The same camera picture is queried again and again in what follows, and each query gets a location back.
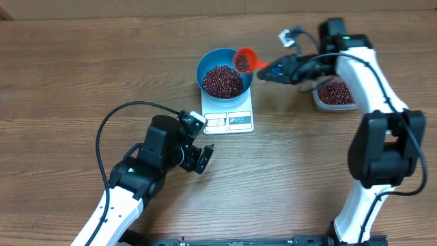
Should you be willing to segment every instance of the bowl of beans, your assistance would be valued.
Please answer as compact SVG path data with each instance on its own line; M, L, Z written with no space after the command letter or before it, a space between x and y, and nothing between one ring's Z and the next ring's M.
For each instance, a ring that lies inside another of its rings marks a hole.
M221 48L204 55L197 65L196 79L202 93L208 98L231 103L248 92L252 84L251 73L242 74L233 65L237 51Z
M313 90L315 106L321 111L344 111L358 109L349 87L339 77Z

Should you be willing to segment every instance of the wooden surface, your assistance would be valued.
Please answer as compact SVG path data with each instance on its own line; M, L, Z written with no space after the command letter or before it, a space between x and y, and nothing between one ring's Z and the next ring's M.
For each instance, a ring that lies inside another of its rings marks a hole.
M437 0L0 0L14 20L433 10Z
M342 16L366 33L398 96L427 116L429 183L416 197L390 197L372 234L391 245L437 241L437 15L339 12L0 22L0 245L69 245L103 192L94 140L103 117L132 100L200 112L195 69L218 47L252 46L272 61L277 40L301 24L316 32ZM302 37L305 53L314 52ZM352 182L346 163L358 111L321 113L295 86L254 80L255 131L204 136L214 143L201 176L175 169L131 227L150 238L277 238L324 233ZM107 173L143 141L153 115L132 107L102 135ZM399 188L415 189L418 167Z

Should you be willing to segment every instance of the white scale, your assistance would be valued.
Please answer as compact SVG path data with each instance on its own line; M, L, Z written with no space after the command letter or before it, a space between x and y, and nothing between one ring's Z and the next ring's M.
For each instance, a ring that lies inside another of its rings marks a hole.
M202 115L208 120L203 133L206 135L251 133L254 129L251 89L233 102L217 102L204 92Z

